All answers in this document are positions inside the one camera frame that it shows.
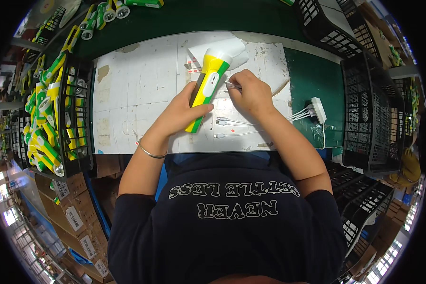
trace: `bracelet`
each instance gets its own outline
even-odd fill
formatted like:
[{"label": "bracelet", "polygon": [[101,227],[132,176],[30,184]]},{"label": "bracelet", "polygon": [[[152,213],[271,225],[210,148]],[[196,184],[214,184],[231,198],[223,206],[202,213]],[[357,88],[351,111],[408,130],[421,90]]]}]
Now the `bracelet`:
[{"label": "bracelet", "polygon": [[145,150],[145,149],[142,147],[142,145],[140,144],[140,139],[139,139],[139,141],[137,141],[137,143],[139,143],[138,147],[139,147],[140,149],[142,149],[142,151],[144,151],[144,153],[145,153],[145,154],[147,154],[148,156],[150,156],[150,157],[152,157],[152,158],[155,158],[155,159],[164,159],[164,158],[167,156],[167,152],[166,152],[164,155],[162,155],[162,156],[153,155],[153,154],[149,153],[149,152],[148,152],[147,150]]}]

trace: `power cord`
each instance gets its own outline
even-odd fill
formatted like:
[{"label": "power cord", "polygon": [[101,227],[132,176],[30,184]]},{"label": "power cord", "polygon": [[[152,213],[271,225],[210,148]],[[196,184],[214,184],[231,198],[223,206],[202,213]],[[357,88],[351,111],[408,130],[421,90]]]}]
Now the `power cord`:
[{"label": "power cord", "polygon": [[325,141],[325,124],[324,123],[322,123],[322,132],[324,133],[324,146],[322,148],[320,148],[320,150],[325,149],[325,144],[326,144],[326,141]]}]

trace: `flashlight in basket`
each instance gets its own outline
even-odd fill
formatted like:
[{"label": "flashlight in basket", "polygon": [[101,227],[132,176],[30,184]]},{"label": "flashlight in basket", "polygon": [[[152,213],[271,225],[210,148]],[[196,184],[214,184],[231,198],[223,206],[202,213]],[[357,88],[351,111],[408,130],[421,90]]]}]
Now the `flashlight in basket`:
[{"label": "flashlight in basket", "polygon": [[[196,86],[191,94],[189,107],[209,104],[217,84],[232,63],[232,57],[212,48],[207,49],[204,55],[204,65],[197,79]],[[186,132],[196,133],[203,117],[193,120],[185,129]]]}]

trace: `white label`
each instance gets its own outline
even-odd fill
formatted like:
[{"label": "white label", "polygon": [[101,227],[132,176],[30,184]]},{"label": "white label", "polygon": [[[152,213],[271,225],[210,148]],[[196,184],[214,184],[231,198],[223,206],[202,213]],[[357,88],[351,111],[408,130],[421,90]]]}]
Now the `white label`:
[{"label": "white label", "polygon": [[68,219],[68,222],[71,224],[71,227],[73,227],[74,231],[79,230],[80,227],[82,227],[84,224],[80,219],[79,214],[77,214],[74,206],[66,209],[66,219]]},{"label": "white label", "polygon": [[159,8],[159,5],[158,5],[158,4],[145,3],[145,6],[147,6],[147,7],[152,7],[152,8]]},{"label": "white label", "polygon": [[93,247],[92,241],[90,241],[90,236],[86,235],[85,237],[81,238],[80,243],[82,244],[82,247],[84,248],[84,251],[89,259],[92,259],[96,255],[96,251]]},{"label": "white label", "polygon": [[96,270],[99,272],[99,274],[101,274],[101,276],[103,277],[103,278],[105,278],[108,274],[109,274],[109,271],[107,270],[107,268],[106,268],[106,266],[104,265],[104,263],[102,263],[102,260],[100,259],[100,260],[98,260],[96,263],[95,263],[95,267],[96,267]]},{"label": "white label", "polygon": [[62,200],[69,195],[68,185],[65,182],[53,180],[53,188],[55,189],[59,200]]}]

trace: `brown cardboard box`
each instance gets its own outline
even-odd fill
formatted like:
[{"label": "brown cardboard box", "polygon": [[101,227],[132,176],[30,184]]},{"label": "brown cardboard box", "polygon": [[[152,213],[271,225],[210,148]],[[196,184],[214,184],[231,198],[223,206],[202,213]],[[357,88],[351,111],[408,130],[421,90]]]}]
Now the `brown cardboard box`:
[{"label": "brown cardboard box", "polygon": [[113,175],[121,171],[119,155],[96,154],[93,157],[96,161],[98,178]]},{"label": "brown cardboard box", "polygon": [[71,276],[66,274],[64,271],[58,275],[57,281],[62,284],[77,284],[77,281],[71,278]]},{"label": "brown cardboard box", "polygon": [[400,229],[400,224],[395,223],[388,216],[384,216],[378,236],[382,241],[386,242],[388,245],[391,245]]},{"label": "brown cardboard box", "polygon": [[395,216],[396,219],[399,219],[402,222],[406,221],[406,217],[407,217],[407,213],[402,211],[402,210],[399,210],[398,213],[396,213],[396,216]]},{"label": "brown cardboard box", "polygon": [[404,211],[405,213],[408,213],[410,210],[410,206],[409,205],[401,205],[401,210]]},{"label": "brown cardboard box", "polygon": [[401,205],[403,205],[403,202],[398,200],[398,199],[393,199],[393,201],[391,203],[397,204],[399,207],[401,207]]},{"label": "brown cardboard box", "polygon": [[60,207],[63,209],[69,223],[73,226],[77,236],[98,218],[88,190],[72,199],[65,198],[60,202]]},{"label": "brown cardboard box", "polygon": [[390,206],[388,207],[388,210],[391,210],[396,214],[399,211],[399,208],[395,207],[393,204],[390,204]]},{"label": "brown cardboard box", "polygon": [[71,199],[87,190],[84,175],[82,173],[69,177],[66,182],[56,181],[54,184],[55,190],[50,189],[51,181],[51,179],[45,176],[39,174],[35,175],[35,183],[38,190],[50,200],[54,200],[55,197],[58,197],[60,202],[63,202],[65,199]]},{"label": "brown cardboard box", "polygon": [[398,225],[399,225],[399,226],[401,226],[401,227],[402,227],[402,225],[404,224],[404,222],[403,222],[403,221],[401,221],[401,220],[397,219],[396,217],[393,217],[392,221],[393,221],[394,223],[398,224]]},{"label": "brown cardboard box", "polygon": [[107,239],[99,220],[95,220],[79,235],[78,239],[88,259],[107,255]]},{"label": "brown cardboard box", "polygon": [[373,258],[373,256],[377,253],[376,249],[370,245],[366,251],[364,252],[363,256],[360,258],[360,260],[357,262],[357,264],[355,264],[350,270],[349,272],[352,275],[359,275],[361,274],[361,271],[363,270],[363,268],[365,268],[366,264],[369,263],[369,261],[371,260],[371,258]]},{"label": "brown cardboard box", "polygon": [[388,211],[386,212],[386,215],[390,218],[393,218],[394,216],[396,216],[396,213],[394,213],[394,211],[388,209]]}]

